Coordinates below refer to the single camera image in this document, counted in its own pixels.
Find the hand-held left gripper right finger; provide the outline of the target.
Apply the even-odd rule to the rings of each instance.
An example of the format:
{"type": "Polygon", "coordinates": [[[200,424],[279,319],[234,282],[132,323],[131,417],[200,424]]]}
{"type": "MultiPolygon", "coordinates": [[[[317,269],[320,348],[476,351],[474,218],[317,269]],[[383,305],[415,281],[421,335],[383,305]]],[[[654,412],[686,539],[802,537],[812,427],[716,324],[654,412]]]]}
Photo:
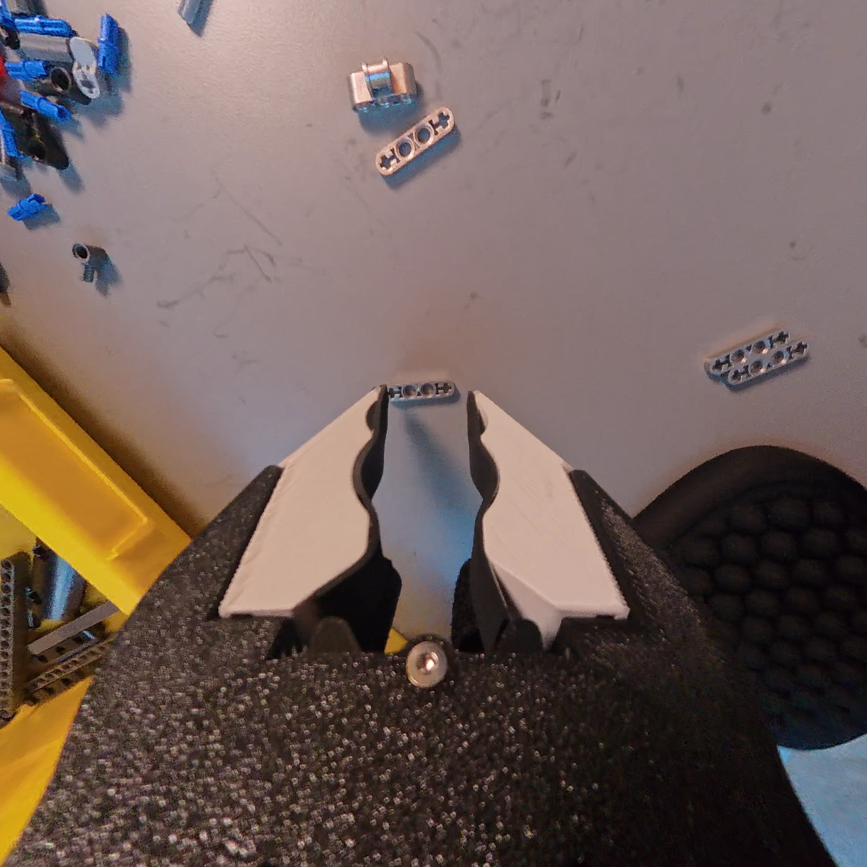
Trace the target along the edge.
{"type": "Polygon", "coordinates": [[[625,623],[629,605],[557,452],[475,390],[467,399],[471,476],[482,496],[471,593],[485,647],[528,622],[550,647],[565,620],[625,623]]]}

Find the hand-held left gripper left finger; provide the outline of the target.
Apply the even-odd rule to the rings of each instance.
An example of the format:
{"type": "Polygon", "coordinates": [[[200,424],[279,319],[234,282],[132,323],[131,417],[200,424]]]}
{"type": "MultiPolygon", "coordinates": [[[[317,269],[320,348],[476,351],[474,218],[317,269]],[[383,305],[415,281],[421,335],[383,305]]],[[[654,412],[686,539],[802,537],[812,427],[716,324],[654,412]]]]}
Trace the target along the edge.
{"type": "Polygon", "coordinates": [[[279,463],[220,617],[292,615],[374,556],[387,411],[387,387],[374,387],[279,463]]]}

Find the chrome thin liftarm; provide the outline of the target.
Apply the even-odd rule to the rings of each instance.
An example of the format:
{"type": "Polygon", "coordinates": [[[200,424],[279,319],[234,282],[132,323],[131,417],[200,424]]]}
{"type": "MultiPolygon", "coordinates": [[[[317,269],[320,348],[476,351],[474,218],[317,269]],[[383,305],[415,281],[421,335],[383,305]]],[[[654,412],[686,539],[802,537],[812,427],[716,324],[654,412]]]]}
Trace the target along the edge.
{"type": "Polygon", "coordinates": [[[456,126],[449,107],[440,106],[429,112],[380,148],[374,157],[376,171],[383,179],[395,178],[449,141],[456,126]]]}
{"type": "Polygon", "coordinates": [[[390,383],[386,385],[389,402],[395,406],[428,406],[449,404],[458,400],[459,389],[448,379],[390,383]]]}

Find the black mesh chair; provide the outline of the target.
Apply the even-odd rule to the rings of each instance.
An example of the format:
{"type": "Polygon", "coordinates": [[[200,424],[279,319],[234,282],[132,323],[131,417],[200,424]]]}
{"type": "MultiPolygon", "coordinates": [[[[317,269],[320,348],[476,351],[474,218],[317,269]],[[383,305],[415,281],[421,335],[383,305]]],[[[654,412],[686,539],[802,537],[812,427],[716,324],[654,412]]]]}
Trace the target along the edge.
{"type": "Polygon", "coordinates": [[[865,485],[803,452],[743,447],[633,522],[746,670],[778,745],[865,735],[865,485]]]}

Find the dark beam with holes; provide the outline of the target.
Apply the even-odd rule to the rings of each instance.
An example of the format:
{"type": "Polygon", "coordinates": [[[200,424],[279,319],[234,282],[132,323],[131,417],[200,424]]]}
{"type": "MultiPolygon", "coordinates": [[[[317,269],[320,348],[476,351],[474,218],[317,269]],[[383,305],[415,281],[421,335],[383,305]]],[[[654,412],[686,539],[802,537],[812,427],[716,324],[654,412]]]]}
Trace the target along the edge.
{"type": "Polygon", "coordinates": [[[751,387],[810,357],[808,340],[787,329],[775,329],[708,356],[703,366],[711,380],[735,390],[751,387]]]}

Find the pile of black red beams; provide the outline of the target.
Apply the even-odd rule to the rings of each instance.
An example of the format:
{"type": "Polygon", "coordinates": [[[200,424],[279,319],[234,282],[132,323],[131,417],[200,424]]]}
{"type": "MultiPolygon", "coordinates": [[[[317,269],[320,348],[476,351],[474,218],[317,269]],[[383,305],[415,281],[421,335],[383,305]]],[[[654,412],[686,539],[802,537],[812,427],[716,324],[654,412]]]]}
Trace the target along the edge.
{"type": "Polygon", "coordinates": [[[38,540],[2,560],[1,725],[99,666],[120,610],[38,540]]]}

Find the dark grey bush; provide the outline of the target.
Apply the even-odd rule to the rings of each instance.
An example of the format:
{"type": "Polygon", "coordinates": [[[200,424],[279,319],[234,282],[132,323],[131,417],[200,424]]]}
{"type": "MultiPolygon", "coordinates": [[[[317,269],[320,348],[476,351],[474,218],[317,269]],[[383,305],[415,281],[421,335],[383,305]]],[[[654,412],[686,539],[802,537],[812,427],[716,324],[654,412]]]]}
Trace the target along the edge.
{"type": "Polygon", "coordinates": [[[107,252],[97,245],[74,243],[71,246],[71,253],[81,266],[82,281],[89,284],[97,281],[109,261],[107,252]]]}

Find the chrome T-shaped connector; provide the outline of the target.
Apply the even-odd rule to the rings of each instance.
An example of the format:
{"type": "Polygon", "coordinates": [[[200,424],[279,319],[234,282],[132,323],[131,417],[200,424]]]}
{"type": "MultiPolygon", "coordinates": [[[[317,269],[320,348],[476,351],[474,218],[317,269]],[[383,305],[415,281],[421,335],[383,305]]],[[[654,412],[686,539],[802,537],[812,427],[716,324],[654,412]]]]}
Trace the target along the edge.
{"type": "Polygon", "coordinates": [[[349,75],[348,84],[357,114],[412,104],[418,95],[413,66],[407,62],[392,64],[385,58],[363,63],[360,70],[349,75]]]}

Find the pile of mixed small connectors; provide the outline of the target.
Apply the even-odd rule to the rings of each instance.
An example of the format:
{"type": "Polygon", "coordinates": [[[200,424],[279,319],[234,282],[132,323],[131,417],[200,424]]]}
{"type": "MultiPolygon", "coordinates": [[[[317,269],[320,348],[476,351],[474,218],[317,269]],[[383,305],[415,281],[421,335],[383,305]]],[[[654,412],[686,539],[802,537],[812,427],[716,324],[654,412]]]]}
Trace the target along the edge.
{"type": "Polygon", "coordinates": [[[114,16],[82,32],[49,6],[1,3],[2,209],[24,224],[57,219],[54,186],[81,188],[86,127],[119,114],[126,75],[126,33],[114,16]]]}

